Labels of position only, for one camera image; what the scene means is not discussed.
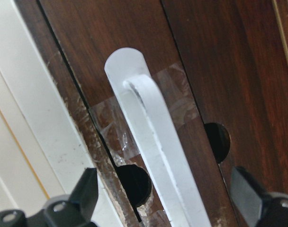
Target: white door handle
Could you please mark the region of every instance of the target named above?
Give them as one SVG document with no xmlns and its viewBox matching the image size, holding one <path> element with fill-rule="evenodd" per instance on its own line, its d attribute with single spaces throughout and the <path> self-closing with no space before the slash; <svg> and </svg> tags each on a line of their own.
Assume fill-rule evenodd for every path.
<svg viewBox="0 0 288 227">
<path fill-rule="evenodd" d="M 141 52 L 122 48 L 105 72 L 173 227 L 210 227 L 164 98 Z"/>
</svg>

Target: dark wood panel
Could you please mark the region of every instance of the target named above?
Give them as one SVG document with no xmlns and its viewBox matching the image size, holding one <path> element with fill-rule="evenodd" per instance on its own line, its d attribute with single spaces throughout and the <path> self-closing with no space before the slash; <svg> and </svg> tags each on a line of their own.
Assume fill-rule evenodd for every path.
<svg viewBox="0 0 288 227">
<path fill-rule="evenodd" d="M 102 146 L 103 143 L 72 80 L 65 59 L 63 59 L 61 51 L 56 46 L 38 5 L 35 1 L 28 0 L 17 0 L 16 3 L 77 129 L 84 138 L 90 156 L 99 170 L 99 175 L 120 219 L 125 226 L 139 226 L 125 191 L 122 190 L 116 171 Z"/>
<path fill-rule="evenodd" d="M 103 68 L 114 50 L 140 50 L 151 74 L 180 61 L 158 1 L 40 2 L 89 107 L 113 96 Z M 236 226 L 200 117 L 178 133 L 213 226 Z"/>
<path fill-rule="evenodd" d="M 162 2 L 203 122 L 230 134 L 220 164 L 228 187 L 242 165 L 288 193 L 288 64 L 272 2 Z"/>
</svg>

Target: scratched wood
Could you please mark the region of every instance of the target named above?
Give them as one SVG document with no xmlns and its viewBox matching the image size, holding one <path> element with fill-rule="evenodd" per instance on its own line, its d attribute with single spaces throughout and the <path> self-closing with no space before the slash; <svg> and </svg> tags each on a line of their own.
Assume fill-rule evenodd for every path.
<svg viewBox="0 0 288 227">
<path fill-rule="evenodd" d="M 241 165 L 288 193 L 288 61 L 272 1 L 162 2 L 203 122 L 230 134 L 227 186 Z"/>
<path fill-rule="evenodd" d="M 81 99 L 79 91 L 72 80 L 71 72 L 65 64 L 61 50 L 58 49 L 50 33 L 46 21 L 35 1 L 16 1 L 24 20 L 27 23 L 34 41 L 48 67 L 54 82 L 66 103 L 67 109 L 73 118 L 77 129 L 83 136 L 90 156 L 99 170 L 102 181 L 114 202 L 117 213 L 125 226 L 136 227 L 138 220 L 127 199 L 125 191 L 117 177 L 115 169 L 102 146 L 102 141 L 97 135 L 88 110 Z"/>
<path fill-rule="evenodd" d="M 19 0 L 19 3 L 20 8 L 23 8 L 22 3 L 26 4 L 26 1 Z M 103 68 L 107 57 L 114 50 L 126 46 L 140 50 L 152 75 L 180 61 L 162 5 L 158 1 L 41 0 L 40 6 L 88 107 L 113 96 Z M 29 10 L 23 10 L 28 26 L 38 29 L 37 32 L 44 36 L 48 32 L 40 32 L 43 25 L 35 22 L 36 13 L 31 16 Z M 49 43 L 40 42 L 37 35 L 34 33 L 34 38 L 44 52 Z M 51 56 L 50 53 L 47 55 L 47 63 Z M 56 68 L 60 62 L 50 61 L 49 67 L 52 64 Z M 182 125 L 178 134 L 212 225 L 237 226 L 199 114 Z M 134 158 L 134 162 L 139 165 L 143 163 L 140 156 Z M 154 203 L 156 209 L 162 208 L 159 200 Z"/>
</svg>

